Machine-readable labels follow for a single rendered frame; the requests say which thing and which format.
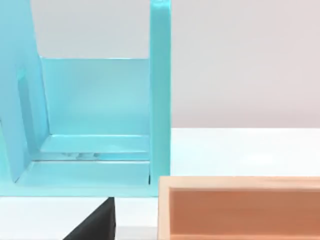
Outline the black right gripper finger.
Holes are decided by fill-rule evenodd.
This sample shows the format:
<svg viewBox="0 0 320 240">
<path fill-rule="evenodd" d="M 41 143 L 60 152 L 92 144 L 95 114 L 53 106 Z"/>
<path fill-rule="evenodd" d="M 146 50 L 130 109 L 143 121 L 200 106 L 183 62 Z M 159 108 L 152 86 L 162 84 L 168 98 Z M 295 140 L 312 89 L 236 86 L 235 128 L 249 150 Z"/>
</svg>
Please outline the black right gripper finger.
<svg viewBox="0 0 320 240">
<path fill-rule="evenodd" d="M 109 197 L 63 240 L 115 240 L 115 198 Z"/>
</svg>

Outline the light blue rack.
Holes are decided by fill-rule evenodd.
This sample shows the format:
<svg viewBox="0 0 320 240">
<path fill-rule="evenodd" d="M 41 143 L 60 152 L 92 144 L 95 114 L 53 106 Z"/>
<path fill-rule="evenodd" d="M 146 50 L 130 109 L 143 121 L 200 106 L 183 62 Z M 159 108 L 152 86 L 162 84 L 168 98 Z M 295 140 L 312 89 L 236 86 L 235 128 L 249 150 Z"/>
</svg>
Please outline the light blue rack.
<svg viewBox="0 0 320 240">
<path fill-rule="evenodd" d="M 157 197 L 170 175 L 172 0 L 148 56 L 44 57 L 30 0 L 0 0 L 0 197 Z"/>
</svg>

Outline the shallow salmon-coloured box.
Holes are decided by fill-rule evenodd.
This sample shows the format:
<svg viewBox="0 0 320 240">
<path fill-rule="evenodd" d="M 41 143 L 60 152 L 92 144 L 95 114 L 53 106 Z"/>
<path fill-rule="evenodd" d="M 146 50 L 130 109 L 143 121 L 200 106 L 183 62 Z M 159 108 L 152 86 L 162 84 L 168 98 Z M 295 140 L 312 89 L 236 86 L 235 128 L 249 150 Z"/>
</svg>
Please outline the shallow salmon-coloured box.
<svg viewBox="0 0 320 240">
<path fill-rule="evenodd" d="M 320 177 L 162 176 L 157 240 L 320 240 Z"/>
</svg>

